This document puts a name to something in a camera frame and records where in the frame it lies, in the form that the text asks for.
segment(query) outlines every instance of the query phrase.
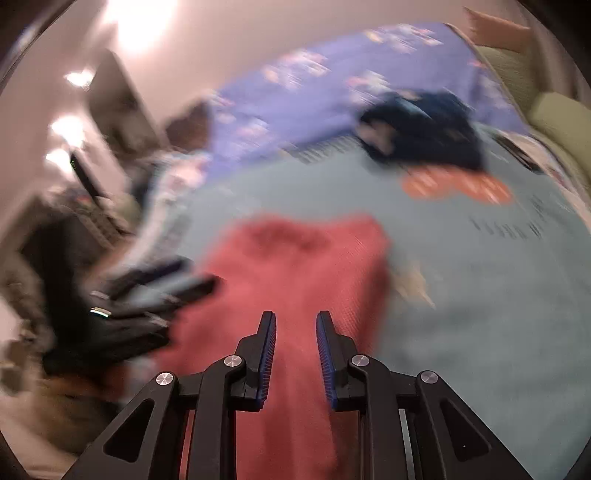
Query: bed sheet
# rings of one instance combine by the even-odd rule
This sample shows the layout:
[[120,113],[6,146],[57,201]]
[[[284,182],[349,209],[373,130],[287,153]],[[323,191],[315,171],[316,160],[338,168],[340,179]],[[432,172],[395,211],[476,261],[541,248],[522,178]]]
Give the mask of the bed sheet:
[[400,24],[294,50],[212,93],[209,176],[350,134],[360,112],[401,90],[449,90],[474,121],[527,133],[495,75],[448,25]]
[[469,190],[413,198],[405,171],[339,139],[202,187],[177,253],[199,263],[258,212],[372,214],[391,238],[396,286],[374,356],[406,374],[437,371],[535,480],[559,480],[591,433],[591,236],[553,179],[480,134],[486,169],[509,193],[501,202]]

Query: red garment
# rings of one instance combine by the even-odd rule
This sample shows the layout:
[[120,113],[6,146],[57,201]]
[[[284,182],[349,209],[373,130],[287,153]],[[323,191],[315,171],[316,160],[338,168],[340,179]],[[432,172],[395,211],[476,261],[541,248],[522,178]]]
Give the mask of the red garment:
[[275,312],[267,402],[236,414],[238,478],[327,479],[343,468],[356,423],[351,414],[329,419],[316,315],[329,310],[337,331],[368,352],[389,287],[387,248],[368,216],[325,225],[264,217],[234,229],[209,257],[204,270],[224,279],[219,292],[183,309],[157,359],[160,370],[202,371],[253,334],[264,310]]

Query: metal screw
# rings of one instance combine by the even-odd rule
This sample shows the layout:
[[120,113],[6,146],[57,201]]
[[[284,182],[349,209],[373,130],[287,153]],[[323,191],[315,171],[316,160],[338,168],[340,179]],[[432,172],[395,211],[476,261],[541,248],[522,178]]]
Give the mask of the metal screw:
[[168,385],[172,380],[174,380],[174,375],[168,372],[162,372],[156,377],[156,383],[158,385]]
[[367,367],[367,365],[369,365],[369,358],[367,358],[365,355],[355,355],[351,359],[351,363],[357,367]]
[[431,372],[430,370],[425,370],[421,374],[421,380],[423,380],[425,383],[435,383],[437,380],[439,380],[439,377],[437,376],[437,374],[435,372]]
[[224,360],[226,367],[237,367],[242,363],[242,358],[239,355],[228,355]]

